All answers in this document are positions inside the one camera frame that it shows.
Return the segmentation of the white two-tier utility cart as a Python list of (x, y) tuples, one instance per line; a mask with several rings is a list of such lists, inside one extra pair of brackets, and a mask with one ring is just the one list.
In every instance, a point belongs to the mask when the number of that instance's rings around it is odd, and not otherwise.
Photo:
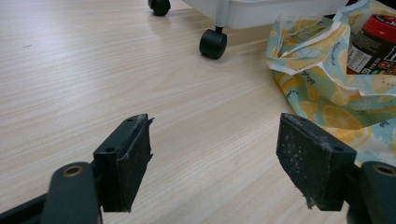
[(219, 59), (227, 47), (224, 28), (245, 29), (271, 24), (279, 15), (327, 16), (349, 0), (181, 0), (214, 22), (201, 36), (200, 53)]

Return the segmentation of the red lid dark jar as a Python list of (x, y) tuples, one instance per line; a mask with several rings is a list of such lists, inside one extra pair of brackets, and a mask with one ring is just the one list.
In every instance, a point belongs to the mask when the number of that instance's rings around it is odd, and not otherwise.
[(352, 39), (346, 71), (350, 75), (396, 76), (396, 17), (370, 16)]

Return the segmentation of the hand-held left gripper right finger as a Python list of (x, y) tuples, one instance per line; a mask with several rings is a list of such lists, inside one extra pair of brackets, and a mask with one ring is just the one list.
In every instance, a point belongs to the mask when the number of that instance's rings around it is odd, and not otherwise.
[(283, 113), (276, 155), (308, 206), (322, 211), (342, 208), (342, 182), (354, 166), (356, 150), (309, 119)]

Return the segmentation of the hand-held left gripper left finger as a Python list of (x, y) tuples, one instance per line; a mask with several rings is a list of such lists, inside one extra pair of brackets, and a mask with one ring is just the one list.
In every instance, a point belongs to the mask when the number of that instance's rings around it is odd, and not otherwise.
[(105, 212), (130, 212), (152, 158), (149, 126), (140, 114), (124, 120), (93, 152), (94, 171), (100, 177), (100, 201)]

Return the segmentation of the lemon print cloth bag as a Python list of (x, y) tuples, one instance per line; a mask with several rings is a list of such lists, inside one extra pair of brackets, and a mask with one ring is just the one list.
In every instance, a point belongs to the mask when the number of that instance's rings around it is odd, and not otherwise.
[(373, 14), (396, 17), (396, 9), (359, 0), (333, 19), (280, 16), (266, 60), (295, 113), (354, 148), (358, 165), (396, 166), (396, 76), (347, 73), (351, 39)]

